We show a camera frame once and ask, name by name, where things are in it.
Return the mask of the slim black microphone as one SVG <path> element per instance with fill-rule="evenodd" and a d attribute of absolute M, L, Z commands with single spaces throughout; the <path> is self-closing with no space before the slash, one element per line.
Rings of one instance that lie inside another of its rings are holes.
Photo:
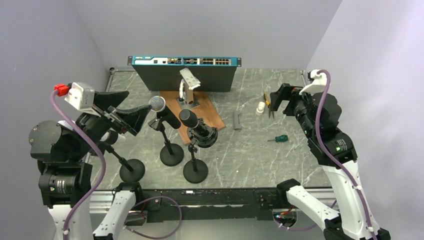
<path fill-rule="evenodd" d="M 190 129 L 194 129 L 198 132 L 206 131 L 203 123 L 197 118 L 197 115 L 189 109 L 183 109 L 179 113 L 179 119 L 182 124 Z"/>

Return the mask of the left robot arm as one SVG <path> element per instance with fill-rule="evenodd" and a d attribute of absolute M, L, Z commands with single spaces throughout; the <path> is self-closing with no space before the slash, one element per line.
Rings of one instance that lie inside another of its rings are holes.
<path fill-rule="evenodd" d="M 130 210 L 144 203 L 140 179 L 145 173 L 138 159 L 119 157 L 122 182 L 117 186 L 110 210 L 97 228 L 92 227 L 90 204 L 98 188 L 91 182 L 93 167 L 84 158 L 95 152 L 106 172 L 104 151 L 120 134 L 136 136 L 150 111 L 149 105 L 120 110 L 118 105 L 127 91 L 95 93 L 88 99 L 89 110 L 82 110 L 77 120 L 63 115 L 63 121 L 45 120 L 30 132 L 30 155 L 37 160 L 38 187 L 48 208 L 57 240 L 116 240 Z"/>

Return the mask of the black mic stand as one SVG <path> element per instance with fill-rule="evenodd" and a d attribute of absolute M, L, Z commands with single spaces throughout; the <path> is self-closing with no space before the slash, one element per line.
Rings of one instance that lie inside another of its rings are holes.
<path fill-rule="evenodd" d="M 146 168 L 144 163 L 139 159 L 125 159 L 120 156 L 111 145 L 107 145 L 105 150 L 118 159 L 121 167 L 119 169 L 119 177 L 125 183 L 139 182 L 145 175 Z"/>
<path fill-rule="evenodd" d="M 161 149 L 160 161 L 168 167 L 174 167 L 180 164 L 184 158 L 183 148 L 175 143 L 171 143 L 166 135 L 166 128 L 161 118 L 154 118 L 148 122 L 148 126 L 157 132 L 161 132 L 164 139 L 164 147 Z"/>

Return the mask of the shock mount mic stand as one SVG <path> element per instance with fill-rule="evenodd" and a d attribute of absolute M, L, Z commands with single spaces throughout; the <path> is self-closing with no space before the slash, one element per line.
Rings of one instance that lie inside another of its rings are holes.
<path fill-rule="evenodd" d="M 204 125 L 201 128 L 188 128 L 187 135 L 191 141 L 188 145 L 191 159 L 184 165 L 183 176 L 191 184 L 199 184 L 203 182 L 209 173 L 207 164 L 195 157 L 195 153 L 199 148 L 210 148 L 218 139 L 218 129 Z"/>

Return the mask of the silver head black microphone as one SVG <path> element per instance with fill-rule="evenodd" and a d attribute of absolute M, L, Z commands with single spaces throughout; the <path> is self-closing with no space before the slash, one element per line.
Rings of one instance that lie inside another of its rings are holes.
<path fill-rule="evenodd" d="M 177 119 L 176 115 L 166 105 L 166 100 L 162 96 L 153 96 L 149 100 L 151 110 L 156 113 L 157 117 L 165 118 L 165 121 L 174 129 L 181 127 L 181 122 Z"/>

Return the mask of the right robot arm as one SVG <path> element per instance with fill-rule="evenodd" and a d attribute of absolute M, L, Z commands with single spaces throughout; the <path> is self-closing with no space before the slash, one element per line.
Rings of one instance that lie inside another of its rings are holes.
<path fill-rule="evenodd" d="M 284 101 L 283 113 L 299 123 L 312 155 L 330 181 L 338 209 L 322 203 L 295 179 L 276 186 L 276 205 L 300 209 L 327 240 L 389 240 L 389 231 L 376 222 L 363 192 L 353 141 L 338 127 L 342 110 L 337 99 L 328 94 L 327 87 L 310 92 L 284 83 L 270 93 L 269 111 L 277 111 Z"/>

